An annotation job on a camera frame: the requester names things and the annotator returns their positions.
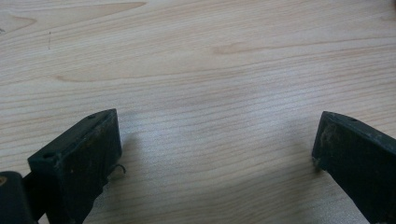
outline wood grain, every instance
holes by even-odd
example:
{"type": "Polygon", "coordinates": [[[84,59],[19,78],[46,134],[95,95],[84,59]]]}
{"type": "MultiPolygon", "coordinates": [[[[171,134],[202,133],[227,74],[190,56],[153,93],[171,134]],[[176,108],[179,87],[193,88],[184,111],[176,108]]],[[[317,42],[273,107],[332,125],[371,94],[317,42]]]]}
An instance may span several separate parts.
{"type": "Polygon", "coordinates": [[[367,223],[310,151],[323,110],[396,137],[394,1],[3,0],[0,29],[0,170],[119,111],[85,223],[367,223]]]}

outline black plastic part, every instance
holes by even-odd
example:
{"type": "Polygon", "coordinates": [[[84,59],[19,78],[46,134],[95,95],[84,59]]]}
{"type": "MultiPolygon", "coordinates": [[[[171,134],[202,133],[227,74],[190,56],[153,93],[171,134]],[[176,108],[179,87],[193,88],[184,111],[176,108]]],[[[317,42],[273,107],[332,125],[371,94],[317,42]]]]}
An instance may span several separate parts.
{"type": "Polygon", "coordinates": [[[37,151],[25,179],[35,218],[45,211],[50,223],[82,223],[120,156],[115,109],[88,116],[37,151]]]}
{"type": "Polygon", "coordinates": [[[396,223],[396,140],[347,116],[323,112],[312,152],[370,223],[396,223]]]}
{"type": "Polygon", "coordinates": [[[16,172],[0,173],[0,223],[35,223],[22,184],[22,177],[16,172]]]}

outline clamp jaw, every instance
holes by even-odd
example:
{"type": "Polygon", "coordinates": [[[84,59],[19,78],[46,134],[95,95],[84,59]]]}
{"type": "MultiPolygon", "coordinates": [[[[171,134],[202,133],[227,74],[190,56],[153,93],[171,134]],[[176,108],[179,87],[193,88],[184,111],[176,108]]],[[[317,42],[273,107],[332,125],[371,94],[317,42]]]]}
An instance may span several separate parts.
{"type": "Polygon", "coordinates": [[[89,115],[28,159],[31,173],[0,173],[1,223],[80,224],[121,156],[116,109],[89,115]]]}

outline light wooden surface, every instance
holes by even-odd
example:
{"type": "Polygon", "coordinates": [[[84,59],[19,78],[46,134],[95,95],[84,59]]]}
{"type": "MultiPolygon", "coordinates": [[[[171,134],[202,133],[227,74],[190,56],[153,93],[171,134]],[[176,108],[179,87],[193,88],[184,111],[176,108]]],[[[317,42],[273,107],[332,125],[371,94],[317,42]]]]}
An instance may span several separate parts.
{"type": "Polygon", "coordinates": [[[367,223],[310,151],[323,110],[396,137],[395,5],[2,0],[0,170],[114,107],[85,223],[367,223]]]}

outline screw hole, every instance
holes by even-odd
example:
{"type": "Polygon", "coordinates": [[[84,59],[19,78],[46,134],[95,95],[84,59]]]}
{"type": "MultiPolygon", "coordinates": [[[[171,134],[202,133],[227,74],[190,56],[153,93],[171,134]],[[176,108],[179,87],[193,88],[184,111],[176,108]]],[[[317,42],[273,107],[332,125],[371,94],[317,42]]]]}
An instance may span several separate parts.
{"type": "Polygon", "coordinates": [[[52,158],[54,156],[55,156],[55,153],[49,152],[49,153],[44,154],[43,158],[44,159],[50,159],[50,158],[52,158]]]}
{"type": "Polygon", "coordinates": [[[0,176],[0,186],[6,184],[7,178],[5,176],[0,176]]]}

